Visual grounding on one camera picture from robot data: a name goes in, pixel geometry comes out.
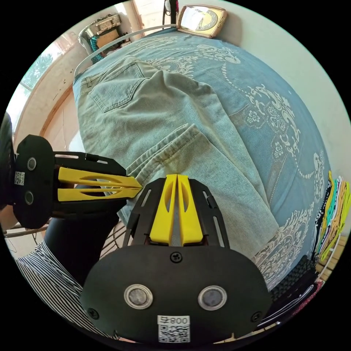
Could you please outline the person's left hand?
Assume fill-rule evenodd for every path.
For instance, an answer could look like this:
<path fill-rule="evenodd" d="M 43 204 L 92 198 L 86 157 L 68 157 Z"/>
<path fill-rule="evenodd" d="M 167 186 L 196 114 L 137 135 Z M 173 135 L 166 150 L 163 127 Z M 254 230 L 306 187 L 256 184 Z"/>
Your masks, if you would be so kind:
<path fill-rule="evenodd" d="M 0 210 L 0 224 L 3 232 L 12 229 L 18 223 L 18 219 L 13 211 L 13 206 L 7 205 Z"/>

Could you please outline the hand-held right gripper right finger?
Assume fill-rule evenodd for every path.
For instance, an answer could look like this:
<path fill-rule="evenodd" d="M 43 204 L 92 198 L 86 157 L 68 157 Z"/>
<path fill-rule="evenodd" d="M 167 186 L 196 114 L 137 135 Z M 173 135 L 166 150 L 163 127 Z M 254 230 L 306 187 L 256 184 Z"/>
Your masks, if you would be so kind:
<path fill-rule="evenodd" d="M 203 233 L 189 178 L 186 175 L 178 174 L 177 184 L 181 244 L 199 244 L 203 240 Z"/>

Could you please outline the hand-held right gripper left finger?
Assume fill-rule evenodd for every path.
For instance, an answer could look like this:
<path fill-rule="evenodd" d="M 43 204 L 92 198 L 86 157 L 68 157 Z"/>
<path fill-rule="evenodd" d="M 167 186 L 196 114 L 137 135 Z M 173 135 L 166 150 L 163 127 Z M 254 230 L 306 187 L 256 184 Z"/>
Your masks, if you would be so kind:
<path fill-rule="evenodd" d="M 173 233 L 177 175 L 167 175 L 150 232 L 150 240 L 157 244 L 170 244 Z"/>

